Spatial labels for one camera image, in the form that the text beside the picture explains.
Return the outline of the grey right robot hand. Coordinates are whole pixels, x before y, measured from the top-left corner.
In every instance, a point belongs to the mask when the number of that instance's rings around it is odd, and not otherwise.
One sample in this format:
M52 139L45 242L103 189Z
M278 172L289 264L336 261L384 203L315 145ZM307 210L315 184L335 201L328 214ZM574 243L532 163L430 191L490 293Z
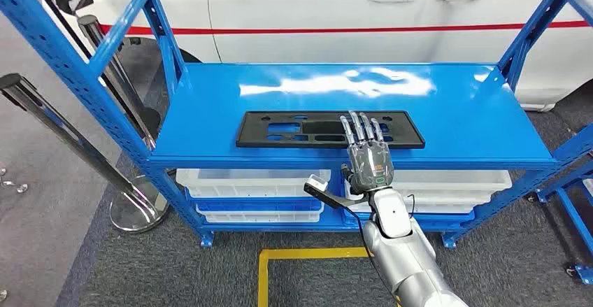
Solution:
M380 124L374 117L350 110L340 116L347 141L350 165L341 172L352 194L360 195L392 185L394 166L389 146Z

